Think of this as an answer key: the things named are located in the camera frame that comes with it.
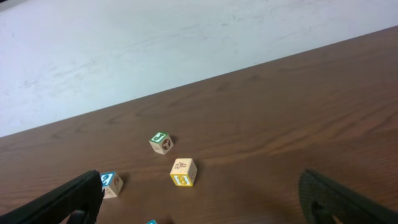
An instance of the brown wooden surface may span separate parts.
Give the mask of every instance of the brown wooden surface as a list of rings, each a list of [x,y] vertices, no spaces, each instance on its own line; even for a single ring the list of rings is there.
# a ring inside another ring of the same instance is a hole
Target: brown wooden surface
[[[166,156],[157,131],[175,136]],[[397,152],[393,27],[1,138],[0,213],[97,169],[125,183],[98,223],[304,223],[306,167],[398,210]],[[192,188],[170,179],[178,157]]]

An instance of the wooden block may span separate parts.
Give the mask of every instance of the wooden block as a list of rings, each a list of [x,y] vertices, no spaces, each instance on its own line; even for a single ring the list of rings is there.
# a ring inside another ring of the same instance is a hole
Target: wooden block
[[[147,223],[147,224],[157,224],[157,222],[156,222],[155,220],[151,220],[151,221],[149,221],[149,223]]]
[[[158,132],[155,136],[149,140],[154,151],[160,154],[166,154],[174,146],[170,135],[165,132]]]
[[[123,181],[115,171],[101,174],[101,181],[102,189],[105,189],[104,198],[113,198],[119,195]]]
[[[193,159],[176,159],[170,172],[173,182],[177,186],[192,187],[198,169]]]

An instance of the wooden table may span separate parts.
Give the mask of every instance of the wooden table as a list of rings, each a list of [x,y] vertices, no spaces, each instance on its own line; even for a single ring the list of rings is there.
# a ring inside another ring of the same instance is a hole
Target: wooden table
[[[98,223],[304,223],[306,167],[398,210],[397,152],[393,27],[1,138],[0,213],[97,169],[125,183]],[[173,184],[179,157],[194,187]]]

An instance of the white backdrop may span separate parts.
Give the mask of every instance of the white backdrop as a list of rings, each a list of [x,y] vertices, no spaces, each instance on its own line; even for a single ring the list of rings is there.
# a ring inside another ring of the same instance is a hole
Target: white backdrop
[[[392,0],[0,4],[0,136],[398,25]]]

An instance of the black object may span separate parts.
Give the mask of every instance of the black object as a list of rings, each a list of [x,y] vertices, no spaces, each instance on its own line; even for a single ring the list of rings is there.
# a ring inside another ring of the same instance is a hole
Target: black object
[[[104,192],[100,173],[90,170],[49,193],[0,216],[1,224],[94,224]]]
[[[299,183],[300,204],[309,224],[398,223],[393,212],[360,194],[326,178],[314,170],[305,170]]]

